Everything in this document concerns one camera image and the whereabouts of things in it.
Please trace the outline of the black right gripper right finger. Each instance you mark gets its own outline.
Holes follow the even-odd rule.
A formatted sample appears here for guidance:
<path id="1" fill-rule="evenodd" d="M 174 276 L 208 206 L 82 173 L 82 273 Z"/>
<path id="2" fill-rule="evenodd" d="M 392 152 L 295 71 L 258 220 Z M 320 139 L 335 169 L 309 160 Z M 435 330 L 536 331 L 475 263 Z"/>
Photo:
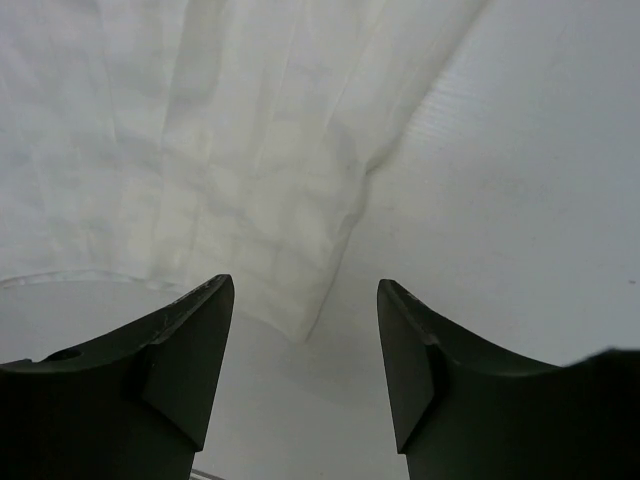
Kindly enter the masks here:
<path id="1" fill-rule="evenodd" d="M 396 447 L 413 479 L 635 479 L 639 354 L 554 366 L 384 279 L 377 314 Z"/>

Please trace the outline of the white pleated skirt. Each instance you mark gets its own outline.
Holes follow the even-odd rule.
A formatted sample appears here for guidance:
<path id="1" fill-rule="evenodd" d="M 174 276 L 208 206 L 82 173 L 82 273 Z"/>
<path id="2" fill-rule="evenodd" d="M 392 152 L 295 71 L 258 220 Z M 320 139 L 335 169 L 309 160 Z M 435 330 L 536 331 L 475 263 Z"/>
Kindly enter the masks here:
<path id="1" fill-rule="evenodd" d="M 5 1 L 1 281 L 228 273 L 302 341 L 480 1 Z"/>

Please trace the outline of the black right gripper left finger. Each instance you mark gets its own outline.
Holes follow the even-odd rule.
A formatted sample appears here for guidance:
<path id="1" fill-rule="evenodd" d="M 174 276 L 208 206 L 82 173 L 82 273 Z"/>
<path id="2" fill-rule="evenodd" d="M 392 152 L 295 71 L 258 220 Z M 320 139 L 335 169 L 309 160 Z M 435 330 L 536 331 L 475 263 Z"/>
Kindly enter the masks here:
<path id="1" fill-rule="evenodd" d="M 1 367 L 5 479 L 186 479 L 205 445 L 234 305 L 218 275 L 107 334 Z"/>

